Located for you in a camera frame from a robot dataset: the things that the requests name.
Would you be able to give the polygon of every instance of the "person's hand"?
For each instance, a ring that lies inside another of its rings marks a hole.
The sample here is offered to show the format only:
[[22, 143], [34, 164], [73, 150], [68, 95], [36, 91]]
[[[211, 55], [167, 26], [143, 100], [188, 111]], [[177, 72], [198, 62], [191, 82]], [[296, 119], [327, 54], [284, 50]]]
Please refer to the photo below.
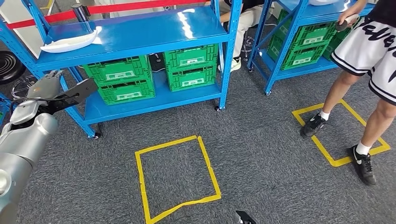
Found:
[[[353, 6], [351, 6], [349, 9], [345, 10], [341, 15], [339, 15], [338, 22], [339, 24], [343, 24], [344, 20], [353, 15], [353, 14], [359, 14], [364, 7], [366, 6], [367, 1], [366, 0], [358, 0]], [[348, 26], [351, 26], [356, 22], [357, 19], [351, 21]]]

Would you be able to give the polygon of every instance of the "green plastic crate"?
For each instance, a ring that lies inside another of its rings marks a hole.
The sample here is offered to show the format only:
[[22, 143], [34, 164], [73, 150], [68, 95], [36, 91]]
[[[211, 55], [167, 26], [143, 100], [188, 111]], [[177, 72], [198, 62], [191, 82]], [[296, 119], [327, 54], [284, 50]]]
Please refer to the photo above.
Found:
[[[272, 39], [271, 44], [269, 45], [268, 55], [274, 61], [279, 55], [282, 43], [282, 40], [279, 37], [275, 36], [275, 38]], [[326, 49], [326, 46], [327, 44], [306, 49], [290, 49], [282, 63], [281, 70], [287, 70], [316, 63], [322, 56], [324, 50]]]
[[101, 86], [99, 94], [107, 105], [125, 103], [156, 96], [153, 82], [149, 79]]
[[323, 57], [326, 58], [327, 60], [331, 61], [330, 55], [333, 53], [333, 51], [338, 47], [338, 45], [345, 39], [346, 36], [352, 31], [354, 27], [359, 23], [359, 21], [362, 19], [361, 17], [353, 26], [352, 28], [347, 28], [341, 32], [335, 33], [333, 38], [330, 40], [329, 45], [323, 52]]
[[147, 55], [83, 65], [87, 75], [98, 86], [127, 83], [135, 80], [152, 80], [151, 66]]
[[165, 51], [163, 54], [167, 72], [177, 72], [216, 65], [218, 56], [218, 44]]
[[216, 80], [216, 65], [167, 74], [171, 91], [186, 90], [213, 84]]
[[[279, 14], [278, 23], [287, 16], [288, 12], [281, 10]], [[282, 41], [285, 39], [289, 30], [291, 19], [288, 19], [274, 34]], [[330, 42], [331, 38], [336, 33], [335, 22], [327, 22], [320, 24], [307, 25], [298, 28], [296, 35], [290, 45], [294, 50], [306, 49], [315, 46], [320, 46]]]

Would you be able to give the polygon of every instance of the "white sock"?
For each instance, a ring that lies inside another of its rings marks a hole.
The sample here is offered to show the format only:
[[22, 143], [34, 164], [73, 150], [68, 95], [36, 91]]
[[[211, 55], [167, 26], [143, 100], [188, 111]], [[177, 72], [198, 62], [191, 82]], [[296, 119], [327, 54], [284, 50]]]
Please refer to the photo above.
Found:
[[356, 152], [360, 155], [368, 155], [370, 148], [371, 148], [371, 146], [365, 146], [360, 141], [358, 146], [356, 147]]
[[321, 111], [321, 112], [319, 113], [319, 115], [320, 115], [323, 119], [328, 120], [328, 119], [329, 119], [330, 113], [325, 113], [325, 112]]

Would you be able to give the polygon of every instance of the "black sneaker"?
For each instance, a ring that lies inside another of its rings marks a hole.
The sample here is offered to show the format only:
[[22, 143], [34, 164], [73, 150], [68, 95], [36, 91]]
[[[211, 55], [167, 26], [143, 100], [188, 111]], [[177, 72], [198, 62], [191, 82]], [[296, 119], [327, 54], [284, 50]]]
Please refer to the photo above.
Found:
[[304, 127], [301, 128], [300, 134], [305, 138], [312, 137], [325, 124], [327, 124], [327, 121], [320, 114], [317, 114], [305, 123]]
[[348, 149], [348, 153], [352, 158], [352, 163], [354, 164], [355, 170], [366, 185], [375, 185], [377, 180], [373, 174], [371, 156], [370, 154], [361, 155], [357, 153], [356, 147], [357, 145]]

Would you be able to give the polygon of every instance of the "black shirt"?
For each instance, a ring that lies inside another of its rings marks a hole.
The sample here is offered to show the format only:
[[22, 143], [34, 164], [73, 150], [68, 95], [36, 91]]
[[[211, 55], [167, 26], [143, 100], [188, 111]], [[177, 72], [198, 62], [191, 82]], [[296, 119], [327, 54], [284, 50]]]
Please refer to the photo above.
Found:
[[[227, 5], [231, 6], [233, 0], [224, 0]], [[246, 9], [253, 8], [255, 6], [259, 6], [264, 4], [264, 0], [242, 0], [243, 7], [241, 13], [243, 13]]]
[[396, 28], [396, 0], [379, 0], [368, 17]]

